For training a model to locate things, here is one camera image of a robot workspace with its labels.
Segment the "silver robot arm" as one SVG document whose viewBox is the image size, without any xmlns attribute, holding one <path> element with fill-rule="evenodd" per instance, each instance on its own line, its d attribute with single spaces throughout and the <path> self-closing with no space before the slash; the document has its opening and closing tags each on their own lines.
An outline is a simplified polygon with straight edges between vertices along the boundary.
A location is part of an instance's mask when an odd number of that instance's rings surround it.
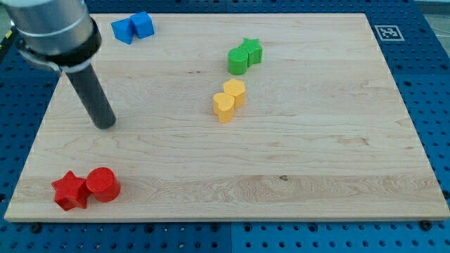
<svg viewBox="0 0 450 253">
<path fill-rule="evenodd" d="M 36 67 L 84 69 L 101 46 L 101 34 L 84 0 L 1 0 L 22 36 L 18 50 Z"/>
</svg>

